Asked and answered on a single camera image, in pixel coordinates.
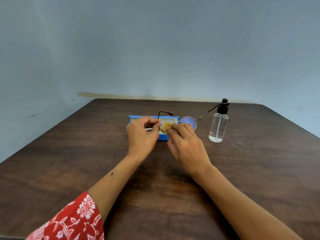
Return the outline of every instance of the hand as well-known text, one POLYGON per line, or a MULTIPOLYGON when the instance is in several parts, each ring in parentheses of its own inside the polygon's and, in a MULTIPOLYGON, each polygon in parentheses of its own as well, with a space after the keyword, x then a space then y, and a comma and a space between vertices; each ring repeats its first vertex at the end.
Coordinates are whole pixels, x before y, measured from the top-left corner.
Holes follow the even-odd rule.
POLYGON ((167 145, 174 158, 192 177, 203 175, 212 164, 202 141, 188 123, 172 124, 171 128, 167 129, 167 145))
POLYGON ((144 116, 131 121, 127 125, 129 138, 128 155, 138 156, 141 160, 146 159, 159 138, 160 123, 157 123, 157 120, 157 118, 144 116), (151 127, 151 131, 146 131, 145 128, 151 127))

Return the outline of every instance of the wooden table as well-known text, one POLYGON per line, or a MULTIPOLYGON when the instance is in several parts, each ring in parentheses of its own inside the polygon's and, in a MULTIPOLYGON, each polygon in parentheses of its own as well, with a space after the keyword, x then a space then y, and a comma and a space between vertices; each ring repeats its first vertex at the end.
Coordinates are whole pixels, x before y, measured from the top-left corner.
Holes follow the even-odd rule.
MULTIPOLYGON (((26 237, 125 155, 128 115, 201 116, 217 103, 95 99, 0 164, 0 235, 26 237)), ((221 143, 196 133, 211 162, 302 238, 320 238, 320 139, 260 104, 231 104, 221 143)), ((238 239, 158 141, 120 194, 106 239, 238 239)))

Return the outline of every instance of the red floral sleeve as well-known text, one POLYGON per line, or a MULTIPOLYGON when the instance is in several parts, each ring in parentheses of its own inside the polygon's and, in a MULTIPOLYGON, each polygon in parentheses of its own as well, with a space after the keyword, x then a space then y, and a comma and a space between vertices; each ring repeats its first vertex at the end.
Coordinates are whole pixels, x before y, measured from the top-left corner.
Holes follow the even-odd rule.
POLYGON ((101 215, 88 192, 67 204, 54 218, 26 240, 104 239, 101 215))

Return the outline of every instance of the bottle cap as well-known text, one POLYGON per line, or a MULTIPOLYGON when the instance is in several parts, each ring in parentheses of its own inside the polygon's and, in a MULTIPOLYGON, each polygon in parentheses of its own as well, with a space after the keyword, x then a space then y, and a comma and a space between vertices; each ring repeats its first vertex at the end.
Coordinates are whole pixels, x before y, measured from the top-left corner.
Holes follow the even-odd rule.
MULTIPOLYGON (((226 98, 222 99, 222 103, 227 103, 228 100, 226 98)), ((217 113, 221 115, 226 115, 228 113, 229 106, 226 104, 220 104, 217 109, 217 113)))

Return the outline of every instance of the eyeglass temple arm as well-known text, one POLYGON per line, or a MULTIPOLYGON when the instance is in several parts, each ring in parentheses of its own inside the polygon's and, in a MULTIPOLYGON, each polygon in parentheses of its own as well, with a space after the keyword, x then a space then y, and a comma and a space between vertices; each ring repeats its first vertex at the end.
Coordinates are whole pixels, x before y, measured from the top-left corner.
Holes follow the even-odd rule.
POLYGON ((200 117, 197 119, 197 121, 198 121, 198 120, 200 120, 200 119, 202 119, 202 118, 203 118, 203 116, 205 116, 205 115, 207 115, 208 113, 210 113, 210 112, 211 112, 211 110, 213 110, 213 109, 217 108, 219 105, 222 105, 222 104, 225 104, 225 105, 229 106, 229 104, 230 104, 230 103, 220 103, 220 104, 218 104, 218 105, 214 106, 214 107, 213 107, 212 109, 210 109, 207 113, 205 113, 204 115, 200 116, 200 117))
POLYGON ((157 123, 158 123, 158 121, 159 121, 159 117, 160 117, 160 113, 161 113, 161 112, 164 112, 164 113, 167 113, 167 114, 169 114, 169 115, 171 115, 171 116, 174 116, 174 113, 173 113, 173 112, 160 110, 160 111, 159 111, 159 113, 158 113, 158 120, 157 120, 157 123))

